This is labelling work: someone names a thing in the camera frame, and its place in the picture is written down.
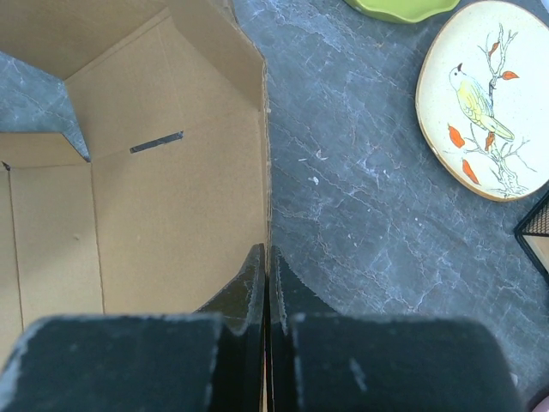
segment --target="black mesh basket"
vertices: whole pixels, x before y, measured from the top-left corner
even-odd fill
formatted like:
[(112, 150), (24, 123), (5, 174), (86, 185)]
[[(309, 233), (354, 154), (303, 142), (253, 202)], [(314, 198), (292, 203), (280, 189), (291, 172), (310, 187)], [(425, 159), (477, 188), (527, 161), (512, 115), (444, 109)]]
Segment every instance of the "black mesh basket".
[[(548, 257), (540, 256), (541, 251), (536, 247), (536, 238), (549, 238), (549, 192), (534, 206), (524, 219), (515, 227), (515, 238), (534, 263), (534, 266), (549, 282), (549, 269), (543, 261)], [(549, 239), (543, 239), (543, 243), (549, 245)]]

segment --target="oval plate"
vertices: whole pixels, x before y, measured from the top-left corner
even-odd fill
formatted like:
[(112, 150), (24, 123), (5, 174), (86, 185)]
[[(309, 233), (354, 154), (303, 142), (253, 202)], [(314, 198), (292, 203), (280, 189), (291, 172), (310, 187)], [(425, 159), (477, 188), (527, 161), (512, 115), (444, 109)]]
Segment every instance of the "oval plate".
[(548, 45), (537, 17), (484, 1), (455, 14), (427, 52), (419, 125), (443, 165), (483, 197), (516, 200), (549, 180)]
[(391, 23), (417, 23), (452, 10), (460, 0), (345, 0), (351, 7), (374, 19)]

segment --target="leaf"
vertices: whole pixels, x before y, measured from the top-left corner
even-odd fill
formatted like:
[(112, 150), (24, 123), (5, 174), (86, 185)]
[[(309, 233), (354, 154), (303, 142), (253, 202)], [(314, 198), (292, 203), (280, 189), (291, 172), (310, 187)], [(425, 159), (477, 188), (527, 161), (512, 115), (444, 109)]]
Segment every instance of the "leaf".
[(479, 180), (474, 175), (473, 169), (471, 168), (471, 165), (469, 165), (469, 162), (463, 159), (463, 166), (462, 166), (463, 172), (467, 175), (468, 178), (471, 179), (473, 183), (476, 185), (479, 184)]
[(448, 125), (449, 139), (454, 143), (458, 148), (462, 148), (465, 144), (465, 141), (462, 139), (460, 132), (450, 125)]
[(486, 146), (484, 147), (484, 150), (487, 152), (492, 143), (494, 143), (494, 140), (496, 140), (496, 135), (492, 132), (488, 133), (488, 137), (486, 138)]
[(512, 71), (504, 71), (501, 75), (501, 78), (504, 80), (518, 79), (519, 77)]
[(492, 57), (492, 54), (494, 54), (494, 52), (498, 49), (498, 47), (499, 47), (499, 42), (497, 41), (496, 43), (493, 44), (492, 49), (488, 52), (489, 58)]

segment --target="bird illustration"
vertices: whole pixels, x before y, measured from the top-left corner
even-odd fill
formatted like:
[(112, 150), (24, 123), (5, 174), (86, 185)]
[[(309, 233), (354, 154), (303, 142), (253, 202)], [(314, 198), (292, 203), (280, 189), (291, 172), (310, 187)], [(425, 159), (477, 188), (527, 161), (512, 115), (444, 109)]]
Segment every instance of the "bird illustration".
[(474, 124), (487, 130), (489, 139), (492, 136), (493, 140), (493, 134), (510, 142), (515, 139), (515, 135), (494, 118), (492, 99), (479, 82), (463, 73), (462, 64), (458, 64), (449, 73), (449, 82), (456, 91), (463, 114)]

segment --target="wire mesh organizer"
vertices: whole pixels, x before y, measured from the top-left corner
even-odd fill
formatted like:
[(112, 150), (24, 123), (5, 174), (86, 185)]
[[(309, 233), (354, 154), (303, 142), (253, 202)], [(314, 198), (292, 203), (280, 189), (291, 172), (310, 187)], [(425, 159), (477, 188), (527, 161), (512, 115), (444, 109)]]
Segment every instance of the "wire mesh organizer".
[(515, 238), (549, 282), (549, 192), (516, 225)]

